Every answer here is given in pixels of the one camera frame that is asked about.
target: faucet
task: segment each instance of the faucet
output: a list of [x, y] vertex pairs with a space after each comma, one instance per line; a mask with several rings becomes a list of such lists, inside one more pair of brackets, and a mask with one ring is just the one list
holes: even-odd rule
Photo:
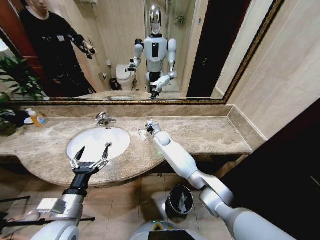
[[103, 111], [95, 117], [95, 120], [98, 121], [96, 124], [98, 127], [101, 127], [103, 124], [115, 124], [117, 122], [117, 120], [109, 118], [108, 114]]

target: toilet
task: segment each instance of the toilet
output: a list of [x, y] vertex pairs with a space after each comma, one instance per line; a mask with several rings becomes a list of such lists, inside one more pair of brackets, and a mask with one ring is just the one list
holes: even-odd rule
[[126, 71], [129, 65], [117, 65], [115, 76], [118, 83], [121, 85], [122, 91], [131, 91], [134, 85], [136, 74], [134, 71]]

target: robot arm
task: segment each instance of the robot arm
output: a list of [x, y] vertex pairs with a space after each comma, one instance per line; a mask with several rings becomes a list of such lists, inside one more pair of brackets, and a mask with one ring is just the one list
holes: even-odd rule
[[75, 173], [71, 186], [66, 189], [61, 199], [44, 198], [37, 210], [40, 213], [52, 213], [55, 221], [49, 223], [38, 231], [31, 240], [77, 240], [77, 228], [83, 214], [83, 201], [87, 196], [88, 183], [92, 175], [98, 173], [108, 164], [108, 149], [111, 143], [106, 144], [105, 150], [99, 161], [80, 162], [85, 151], [83, 147], [70, 159], [72, 171]]
[[199, 171], [196, 161], [168, 133], [161, 131], [157, 122], [146, 126], [153, 142], [174, 171], [197, 189], [203, 189], [199, 198], [207, 210], [220, 217], [236, 240], [293, 240], [287, 233], [258, 214], [245, 209], [229, 207], [234, 195], [215, 176]]
[[156, 97], [161, 93], [162, 88], [166, 86], [170, 80], [177, 78], [177, 72], [174, 71], [176, 63], [176, 51], [177, 51], [177, 41], [175, 39], [170, 39], [168, 42], [168, 63], [169, 72], [167, 75], [160, 77], [157, 81], [152, 84], [152, 96], [151, 99], [156, 99]]
[[134, 42], [134, 58], [130, 59], [130, 65], [129, 68], [127, 68], [125, 71], [137, 71], [140, 63], [141, 63], [141, 56], [144, 51], [144, 43], [141, 39], [136, 39]]

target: dark door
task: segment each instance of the dark door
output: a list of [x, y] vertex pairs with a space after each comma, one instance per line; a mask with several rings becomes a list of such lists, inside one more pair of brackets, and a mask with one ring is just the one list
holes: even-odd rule
[[210, 0], [187, 97], [210, 97], [251, 0]]
[[222, 178], [234, 207], [261, 215], [298, 240], [319, 239], [320, 100]]

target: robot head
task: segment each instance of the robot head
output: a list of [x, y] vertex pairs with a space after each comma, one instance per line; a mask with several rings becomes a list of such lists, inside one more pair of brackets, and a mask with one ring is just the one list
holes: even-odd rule
[[157, 5], [152, 5], [149, 11], [151, 31], [153, 35], [158, 35], [161, 29], [161, 9]]

